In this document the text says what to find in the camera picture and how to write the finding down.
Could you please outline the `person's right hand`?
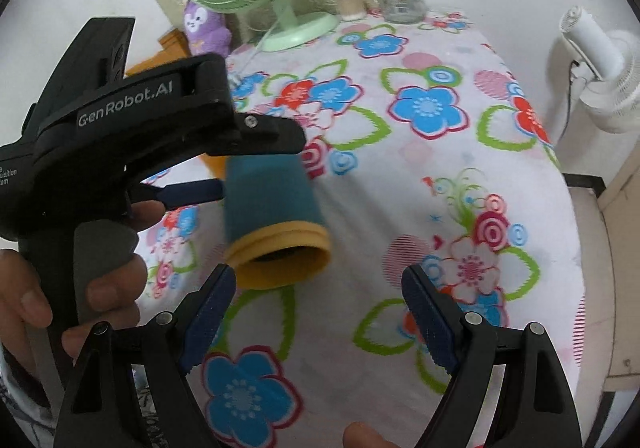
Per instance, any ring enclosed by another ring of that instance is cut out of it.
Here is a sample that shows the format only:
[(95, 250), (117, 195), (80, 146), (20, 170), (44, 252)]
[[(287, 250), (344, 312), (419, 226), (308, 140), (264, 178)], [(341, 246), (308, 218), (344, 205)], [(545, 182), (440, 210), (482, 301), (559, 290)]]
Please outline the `person's right hand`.
[(379, 432), (363, 422), (349, 424), (343, 433), (344, 448), (398, 448)]

